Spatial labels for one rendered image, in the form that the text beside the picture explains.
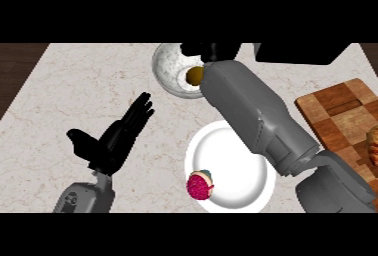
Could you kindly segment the black appliance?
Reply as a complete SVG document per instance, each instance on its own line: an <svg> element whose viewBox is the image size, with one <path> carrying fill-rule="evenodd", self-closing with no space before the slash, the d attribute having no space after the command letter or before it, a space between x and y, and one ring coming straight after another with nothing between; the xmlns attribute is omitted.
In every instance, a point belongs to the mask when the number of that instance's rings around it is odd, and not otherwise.
<svg viewBox="0 0 378 256"><path fill-rule="evenodd" d="M329 65L348 43L255 43L255 61L265 63Z"/></svg>

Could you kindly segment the yellow lemon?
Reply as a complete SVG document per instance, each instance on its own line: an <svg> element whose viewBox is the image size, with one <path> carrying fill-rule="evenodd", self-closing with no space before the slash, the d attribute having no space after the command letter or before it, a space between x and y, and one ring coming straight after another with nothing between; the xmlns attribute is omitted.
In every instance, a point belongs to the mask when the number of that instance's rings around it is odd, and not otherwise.
<svg viewBox="0 0 378 256"><path fill-rule="evenodd" d="M203 68L200 66L191 67L186 72L186 82L191 86L197 86L200 84L203 77Z"/></svg>

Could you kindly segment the golden brown bread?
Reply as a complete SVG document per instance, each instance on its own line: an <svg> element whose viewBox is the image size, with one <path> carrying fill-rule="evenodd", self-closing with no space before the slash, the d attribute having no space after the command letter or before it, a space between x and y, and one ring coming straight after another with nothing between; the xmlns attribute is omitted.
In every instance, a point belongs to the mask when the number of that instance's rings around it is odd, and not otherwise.
<svg viewBox="0 0 378 256"><path fill-rule="evenodd" d="M373 166L378 166L378 125L366 133L367 155Z"/></svg>

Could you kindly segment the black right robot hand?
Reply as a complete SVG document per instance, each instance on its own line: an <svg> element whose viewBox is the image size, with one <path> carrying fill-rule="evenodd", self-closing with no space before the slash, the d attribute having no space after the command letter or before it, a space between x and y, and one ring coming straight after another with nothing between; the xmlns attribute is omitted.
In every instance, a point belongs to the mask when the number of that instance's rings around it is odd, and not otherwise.
<svg viewBox="0 0 378 256"><path fill-rule="evenodd" d="M239 43L181 43L186 57L199 56L203 63L233 60L239 52Z"/></svg>

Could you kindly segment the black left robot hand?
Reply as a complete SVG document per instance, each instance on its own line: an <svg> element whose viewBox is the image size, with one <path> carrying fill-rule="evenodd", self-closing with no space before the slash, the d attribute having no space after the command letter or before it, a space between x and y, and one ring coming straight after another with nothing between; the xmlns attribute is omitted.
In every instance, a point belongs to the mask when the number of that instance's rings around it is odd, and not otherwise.
<svg viewBox="0 0 378 256"><path fill-rule="evenodd" d="M98 139L79 129L66 132L73 154L88 161L91 170L110 176L121 169L153 112L150 94L143 92L122 118L110 124Z"/></svg>

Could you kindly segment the white speckled bowl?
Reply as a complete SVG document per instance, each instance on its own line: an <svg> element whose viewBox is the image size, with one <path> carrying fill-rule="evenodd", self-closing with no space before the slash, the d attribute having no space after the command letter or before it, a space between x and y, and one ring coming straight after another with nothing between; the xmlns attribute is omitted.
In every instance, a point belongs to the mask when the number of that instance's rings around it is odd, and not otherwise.
<svg viewBox="0 0 378 256"><path fill-rule="evenodd" d="M180 43L160 43L152 56L152 73L163 90L183 99L197 99L202 93L197 86L186 82L187 71L202 66L199 56L181 54Z"/></svg>

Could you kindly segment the white plate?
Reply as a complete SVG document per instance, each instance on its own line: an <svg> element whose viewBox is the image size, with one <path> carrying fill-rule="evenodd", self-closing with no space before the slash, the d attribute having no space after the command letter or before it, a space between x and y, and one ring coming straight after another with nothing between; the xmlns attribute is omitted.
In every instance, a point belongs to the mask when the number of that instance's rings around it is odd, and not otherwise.
<svg viewBox="0 0 378 256"><path fill-rule="evenodd" d="M184 173L208 170L214 189L200 207L209 213L258 213L273 194L276 170L265 158L249 152L224 120L196 132L187 146Z"/></svg>

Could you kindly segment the checkered wooden cutting board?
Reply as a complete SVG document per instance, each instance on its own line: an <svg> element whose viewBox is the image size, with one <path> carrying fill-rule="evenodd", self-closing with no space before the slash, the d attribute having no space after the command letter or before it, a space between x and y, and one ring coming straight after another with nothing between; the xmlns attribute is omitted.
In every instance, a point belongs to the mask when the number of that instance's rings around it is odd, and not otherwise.
<svg viewBox="0 0 378 256"><path fill-rule="evenodd" d="M378 125L378 95L357 78L299 97L296 108L321 143L307 167L314 173L295 193L308 213L372 213L378 204L378 166L366 133Z"/></svg>

